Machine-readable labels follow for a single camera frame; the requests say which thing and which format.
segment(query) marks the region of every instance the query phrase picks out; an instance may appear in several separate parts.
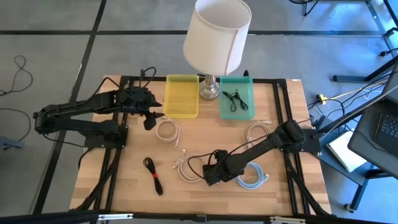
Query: lamp base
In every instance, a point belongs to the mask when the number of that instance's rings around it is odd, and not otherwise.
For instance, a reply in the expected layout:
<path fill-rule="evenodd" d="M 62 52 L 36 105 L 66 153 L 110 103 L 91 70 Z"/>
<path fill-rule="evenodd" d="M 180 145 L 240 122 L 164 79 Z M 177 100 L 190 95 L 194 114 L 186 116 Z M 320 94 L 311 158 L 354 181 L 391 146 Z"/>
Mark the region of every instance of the lamp base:
<path fill-rule="evenodd" d="M 205 80 L 199 85 L 200 97 L 204 100 L 215 100 L 220 95 L 220 86 L 214 75 L 205 75 Z"/>

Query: white lampshade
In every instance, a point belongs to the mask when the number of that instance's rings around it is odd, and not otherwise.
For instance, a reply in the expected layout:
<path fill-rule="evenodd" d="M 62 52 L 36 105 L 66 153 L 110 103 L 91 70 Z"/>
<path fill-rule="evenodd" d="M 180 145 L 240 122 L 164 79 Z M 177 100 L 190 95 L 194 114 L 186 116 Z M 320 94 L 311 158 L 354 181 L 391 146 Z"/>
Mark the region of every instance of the white lampshade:
<path fill-rule="evenodd" d="M 209 75 L 228 75 L 241 63 L 251 21 L 241 0 L 197 0 L 184 56 L 195 69 Z"/>

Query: teal tray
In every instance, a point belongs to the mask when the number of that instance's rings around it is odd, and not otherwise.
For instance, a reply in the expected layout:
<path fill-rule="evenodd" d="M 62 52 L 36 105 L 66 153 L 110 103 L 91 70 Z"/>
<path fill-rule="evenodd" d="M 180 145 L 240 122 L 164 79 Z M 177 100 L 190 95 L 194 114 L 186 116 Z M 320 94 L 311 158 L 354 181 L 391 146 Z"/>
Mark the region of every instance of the teal tray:
<path fill-rule="evenodd" d="M 244 111 L 239 100 L 235 99 L 237 110 L 231 111 L 231 100 L 223 94 L 239 91 L 241 99 L 249 106 Z M 223 119 L 252 119 L 255 114 L 253 97 L 253 79 L 251 77 L 221 77 L 220 78 L 220 115 Z"/>

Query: concrete floor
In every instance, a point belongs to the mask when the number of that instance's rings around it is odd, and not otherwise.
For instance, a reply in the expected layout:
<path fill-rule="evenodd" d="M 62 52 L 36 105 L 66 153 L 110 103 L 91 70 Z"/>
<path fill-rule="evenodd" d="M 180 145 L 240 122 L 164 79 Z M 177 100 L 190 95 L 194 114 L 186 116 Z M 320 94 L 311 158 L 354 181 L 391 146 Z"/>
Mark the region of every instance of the concrete floor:
<path fill-rule="evenodd" d="M 100 30 L 185 30 L 194 0 L 113 0 L 108 1 Z M 251 30 L 361 30 L 375 31 L 368 7 L 363 2 L 320 1 L 313 12 L 302 17 L 302 7 L 288 0 L 247 0 L 252 9 Z M 49 1 L 1 0 L 0 30 L 8 29 L 84 29 L 94 23 L 99 0 Z M 373 0 L 380 20 L 388 27 L 382 0 Z M 103 75 L 137 75 L 141 68 L 156 66 L 159 75 L 196 73 L 182 54 L 184 35 L 97 36 L 88 62 L 78 99 L 87 98 Z M 0 97 L 1 107 L 32 114 L 43 106 L 66 102 L 78 73 L 88 36 L 15 36 L 0 35 L 0 89 L 8 90 L 17 70 L 13 58 L 24 55 L 26 69 L 34 84 L 22 93 Z M 315 95 L 335 96 L 362 85 L 333 83 L 332 75 L 368 75 L 390 60 L 380 58 L 386 43 L 378 36 L 269 36 L 250 35 L 241 66 L 231 75 L 248 69 L 256 78 L 299 78 L 303 80 L 308 103 Z M 364 98 L 351 106 L 364 103 Z M 321 106 L 327 113 L 339 106 Z M 315 109 L 310 112 L 319 117 Z M 331 116 L 336 119 L 340 114 Z M 90 115 L 80 119 L 91 119 Z M 0 135 L 18 138 L 26 131 L 19 114 L 0 111 Z M 78 144 L 83 138 L 68 133 L 67 140 Z M 52 142 L 31 131 L 21 150 L 0 152 L 0 216 L 27 214 L 49 157 Z M 58 162 L 44 212 L 65 211 L 69 207 L 75 179 L 79 148 L 64 146 Z M 358 211 L 342 209 L 350 203 L 356 185 L 322 164 L 332 211 L 339 217 L 398 222 L 398 181 L 392 178 L 371 180 Z M 176 221 L 159 221 L 176 223 Z"/>

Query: yellow plastic bin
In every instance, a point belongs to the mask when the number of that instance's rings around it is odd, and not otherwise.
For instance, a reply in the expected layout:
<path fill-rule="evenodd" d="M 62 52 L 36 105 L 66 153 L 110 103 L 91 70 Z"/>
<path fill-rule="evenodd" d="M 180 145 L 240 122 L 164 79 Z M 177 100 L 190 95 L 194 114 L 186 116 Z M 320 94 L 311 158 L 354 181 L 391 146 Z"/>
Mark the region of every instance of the yellow plastic bin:
<path fill-rule="evenodd" d="M 198 90 L 198 75 L 167 75 L 163 113 L 169 118 L 196 118 Z"/>

